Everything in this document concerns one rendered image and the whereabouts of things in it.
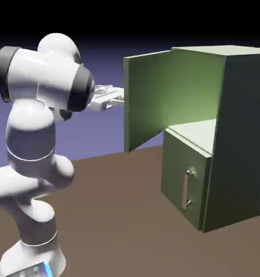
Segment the green cabinet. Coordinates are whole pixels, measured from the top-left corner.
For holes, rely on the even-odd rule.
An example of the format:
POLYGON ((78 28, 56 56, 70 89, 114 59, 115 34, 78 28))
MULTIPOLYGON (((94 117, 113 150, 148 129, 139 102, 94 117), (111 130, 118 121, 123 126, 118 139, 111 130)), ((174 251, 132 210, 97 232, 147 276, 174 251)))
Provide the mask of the green cabinet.
POLYGON ((167 129, 211 155, 201 232, 260 215, 260 48, 174 47, 193 115, 167 129))

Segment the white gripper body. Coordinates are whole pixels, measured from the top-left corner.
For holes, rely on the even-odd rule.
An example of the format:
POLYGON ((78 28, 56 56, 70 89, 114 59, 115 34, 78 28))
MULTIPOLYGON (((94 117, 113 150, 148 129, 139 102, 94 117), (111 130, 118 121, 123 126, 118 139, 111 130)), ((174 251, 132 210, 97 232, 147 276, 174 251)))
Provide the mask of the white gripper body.
POLYGON ((112 107, 124 106, 124 89, 113 85, 95 85, 94 95, 88 108, 104 111, 112 107))

